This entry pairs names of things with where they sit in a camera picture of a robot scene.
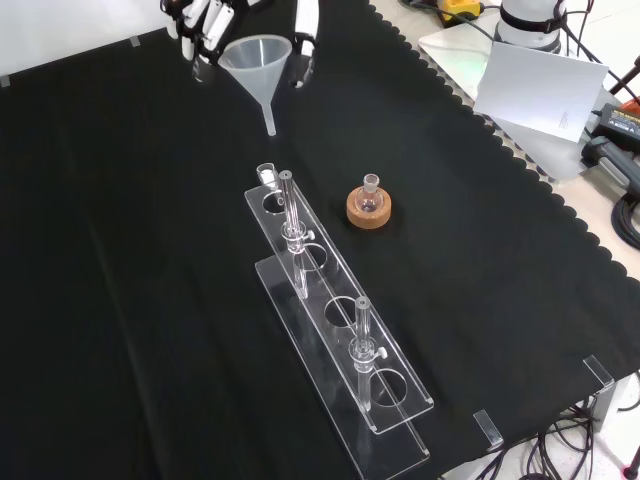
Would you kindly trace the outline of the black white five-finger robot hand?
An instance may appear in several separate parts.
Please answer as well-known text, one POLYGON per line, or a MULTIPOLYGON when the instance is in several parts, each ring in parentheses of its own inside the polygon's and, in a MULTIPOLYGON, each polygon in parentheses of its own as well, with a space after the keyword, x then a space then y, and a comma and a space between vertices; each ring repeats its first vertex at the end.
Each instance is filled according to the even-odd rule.
MULTIPOLYGON (((315 49, 320 7, 317 1, 295 1, 290 84, 302 88, 315 67, 315 49)), ((192 75, 202 83, 214 75, 232 36, 240 31, 248 15, 270 6, 268 1, 161 1, 168 35, 180 42, 182 56, 191 63, 192 75)))

